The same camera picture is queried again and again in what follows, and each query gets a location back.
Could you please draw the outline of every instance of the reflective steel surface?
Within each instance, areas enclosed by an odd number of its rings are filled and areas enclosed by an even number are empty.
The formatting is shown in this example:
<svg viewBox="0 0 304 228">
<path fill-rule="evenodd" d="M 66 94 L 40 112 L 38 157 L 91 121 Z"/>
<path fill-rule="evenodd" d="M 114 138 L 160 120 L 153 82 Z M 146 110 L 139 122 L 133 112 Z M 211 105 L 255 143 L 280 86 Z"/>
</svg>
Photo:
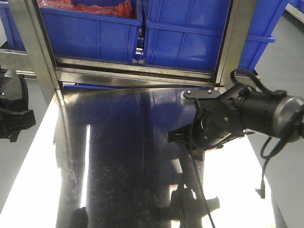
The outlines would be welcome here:
<svg viewBox="0 0 304 228">
<path fill-rule="evenodd" d="M 167 132 L 189 124 L 195 114 L 194 106 L 181 105 L 182 91 L 57 93 L 0 214 L 0 227 L 210 227 L 187 148 L 167 143 Z M 248 139 L 205 158 L 204 180 L 204 162 L 197 164 L 216 226 L 273 227 L 269 193 L 262 200 L 254 190 L 261 169 Z"/>
</svg>

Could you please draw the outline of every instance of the shelf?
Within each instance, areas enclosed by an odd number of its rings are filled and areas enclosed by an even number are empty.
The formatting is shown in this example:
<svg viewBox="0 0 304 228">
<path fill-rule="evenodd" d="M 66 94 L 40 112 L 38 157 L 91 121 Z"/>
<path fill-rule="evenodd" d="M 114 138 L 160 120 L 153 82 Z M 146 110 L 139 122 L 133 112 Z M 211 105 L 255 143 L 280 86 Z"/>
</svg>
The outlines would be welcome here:
<svg viewBox="0 0 304 228">
<path fill-rule="evenodd" d="M 292 5 L 288 4 L 286 6 L 286 10 L 304 24 L 304 14 L 296 7 L 293 7 Z"/>
</svg>

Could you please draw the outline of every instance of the blue plastic crate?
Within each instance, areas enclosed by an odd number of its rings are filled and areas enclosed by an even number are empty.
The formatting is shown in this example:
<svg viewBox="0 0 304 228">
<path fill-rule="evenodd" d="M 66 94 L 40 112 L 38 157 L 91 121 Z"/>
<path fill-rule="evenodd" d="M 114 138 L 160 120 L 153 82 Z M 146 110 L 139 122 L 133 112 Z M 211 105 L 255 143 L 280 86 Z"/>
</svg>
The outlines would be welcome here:
<svg viewBox="0 0 304 228">
<path fill-rule="evenodd" d="M 271 36 L 288 2 L 258 0 L 249 33 Z M 151 22 L 222 31 L 230 0 L 149 0 L 148 4 L 146 14 Z"/>
<path fill-rule="evenodd" d="M 301 0 L 289 0 L 289 4 L 298 8 L 301 6 Z"/>
<path fill-rule="evenodd" d="M 151 22 L 146 19 L 144 57 L 147 64 L 214 71 L 222 32 Z M 239 66 L 254 70 L 274 37 L 248 35 Z"/>
<path fill-rule="evenodd" d="M 123 1 L 74 0 L 74 3 L 109 6 Z M 131 0 L 131 4 L 137 19 L 41 7 L 54 54 L 132 62 L 143 22 L 143 4 L 142 0 Z M 0 1 L 0 16 L 10 47 L 25 50 L 5 1 Z"/>
<path fill-rule="evenodd" d="M 302 13 L 304 13 L 304 0 L 301 1 L 301 4 L 300 4 L 300 11 Z"/>
<path fill-rule="evenodd" d="M 155 3 L 158 0 L 150 0 L 149 3 L 144 0 L 145 26 L 147 27 L 144 46 L 146 63 L 214 71 L 223 36 L 223 27 L 218 29 L 214 29 L 212 26 L 199 28 L 198 26 L 152 22 L 149 19 L 149 15 L 152 14 L 151 1 Z M 259 0 L 257 2 L 240 67 L 254 70 L 268 43 L 275 42 L 271 33 L 287 3 L 288 0 Z"/>
<path fill-rule="evenodd" d="M 149 0 L 147 18 L 152 22 L 223 30 L 229 5 L 230 0 Z"/>
</svg>

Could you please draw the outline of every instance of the metal shelf rail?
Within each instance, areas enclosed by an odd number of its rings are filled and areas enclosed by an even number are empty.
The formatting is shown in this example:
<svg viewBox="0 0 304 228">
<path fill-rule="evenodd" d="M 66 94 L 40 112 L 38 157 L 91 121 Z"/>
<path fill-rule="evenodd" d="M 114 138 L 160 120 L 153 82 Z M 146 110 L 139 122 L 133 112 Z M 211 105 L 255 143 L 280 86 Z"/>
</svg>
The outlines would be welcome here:
<svg viewBox="0 0 304 228">
<path fill-rule="evenodd" d="M 299 11 L 296 7 L 292 6 L 291 4 L 288 4 L 286 6 L 286 10 L 304 24 L 304 13 Z"/>
<path fill-rule="evenodd" d="M 231 0 L 215 72 L 127 64 L 96 59 L 55 58 L 36 0 L 8 0 L 26 52 L 0 49 L 2 68 L 35 74 L 49 104 L 62 82 L 128 87 L 232 86 L 257 0 Z"/>
</svg>

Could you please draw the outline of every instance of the black cable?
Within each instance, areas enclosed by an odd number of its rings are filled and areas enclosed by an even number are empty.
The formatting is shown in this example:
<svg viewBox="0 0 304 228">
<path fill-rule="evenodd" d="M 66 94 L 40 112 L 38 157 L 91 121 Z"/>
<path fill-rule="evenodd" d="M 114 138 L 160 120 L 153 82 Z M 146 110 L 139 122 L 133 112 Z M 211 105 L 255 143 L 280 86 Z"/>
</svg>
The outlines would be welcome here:
<svg viewBox="0 0 304 228">
<path fill-rule="evenodd" d="M 262 149 L 261 149 L 260 155 L 261 155 L 261 158 L 263 158 L 263 159 L 267 159 L 267 158 L 268 158 L 268 156 L 265 156 L 265 155 L 264 155 L 264 151 L 265 151 L 267 145 L 270 143 L 271 140 L 272 140 L 272 137 L 269 137 L 269 138 L 266 140 L 266 142 L 264 143 L 264 145 L 263 145 L 263 147 L 262 147 Z"/>
<path fill-rule="evenodd" d="M 285 94 L 277 94 L 277 93 L 272 92 L 271 90 L 267 89 L 252 71 L 243 69 L 243 68 L 235 69 L 234 71 L 232 71 L 230 73 L 231 81 L 234 84 L 239 83 L 239 81 L 236 78 L 237 72 L 248 76 L 262 92 L 266 93 L 267 95 L 269 95 L 271 97 L 281 97 L 281 96 L 285 95 Z"/>
<path fill-rule="evenodd" d="M 276 156 L 280 151 L 285 147 L 285 145 L 289 142 L 290 138 L 292 137 L 292 128 L 294 124 L 300 119 L 301 116 L 304 115 L 304 105 L 301 106 L 299 112 L 295 113 L 290 121 L 286 124 L 284 127 L 283 131 L 285 134 L 283 137 L 280 139 L 280 141 L 275 145 L 275 147 L 272 149 L 272 151 L 268 155 L 264 155 L 264 151 L 269 144 L 269 142 L 272 140 L 271 137 L 269 137 L 266 142 L 264 143 L 260 155 L 263 159 L 265 159 L 265 162 L 263 164 L 262 168 L 262 178 L 261 178 L 261 189 L 256 190 L 258 194 L 261 196 L 262 199 L 265 199 L 265 181 L 264 181 L 264 176 L 266 172 L 266 167 L 270 161 L 271 158 Z"/>
<path fill-rule="evenodd" d="M 200 181 L 200 176 L 199 176 L 198 168 L 197 168 L 196 162 L 194 160 L 194 155 L 193 155 L 192 132 L 193 132 L 193 126 L 194 126 L 194 123 L 196 121 L 197 116 L 198 116 L 198 113 L 196 112 L 196 114 L 195 114 L 195 116 L 193 118 L 193 121 L 191 123 L 190 132 L 189 132 L 190 157 L 191 157 L 191 160 L 192 160 L 192 163 L 193 163 L 194 172 L 195 172 L 198 184 L 199 184 L 199 190 L 200 190 L 200 193 L 202 195 L 202 198 L 203 198 L 203 201 L 204 201 L 204 204 L 205 204 L 205 209 L 206 209 L 207 214 L 209 216 L 210 223 L 211 223 L 211 225 L 212 225 L 213 228 L 216 228 L 215 225 L 214 225 L 211 213 L 210 213 L 210 209 L 209 209 L 208 204 L 207 204 L 207 200 L 206 200 L 206 197 L 205 197 L 205 194 L 204 194 L 203 186 L 202 186 L 201 181 Z"/>
</svg>

